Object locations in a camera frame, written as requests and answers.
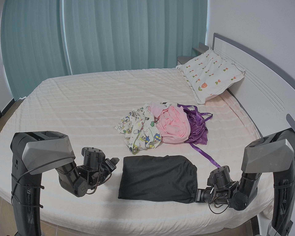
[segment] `curtain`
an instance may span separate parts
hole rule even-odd
[[[2,56],[15,99],[68,74],[172,68],[205,42],[205,0],[6,0]]]
[[[172,68],[205,42],[204,0],[64,0],[72,73]]]
[[[15,100],[28,96],[47,78],[67,75],[59,1],[5,1],[1,48]]]

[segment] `tulip print pillow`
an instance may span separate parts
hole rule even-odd
[[[211,49],[178,66],[178,69],[185,75],[198,104],[223,93],[244,78],[245,73],[233,61],[222,59]]]

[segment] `black garment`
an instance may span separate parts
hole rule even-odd
[[[119,199],[192,203],[197,167],[184,156],[124,157]]]

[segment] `white headboard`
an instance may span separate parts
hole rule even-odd
[[[245,69],[245,78],[229,91],[263,136],[290,126],[295,130],[295,79],[259,53],[217,33],[212,49]]]

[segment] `white cartoon print garment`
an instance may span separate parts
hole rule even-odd
[[[125,134],[125,143],[130,152],[156,148],[161,142],[161,135],[156,127],[154,115],[148,110],[148,104],[141,108],[133,108],[115,126],[121,134]]]

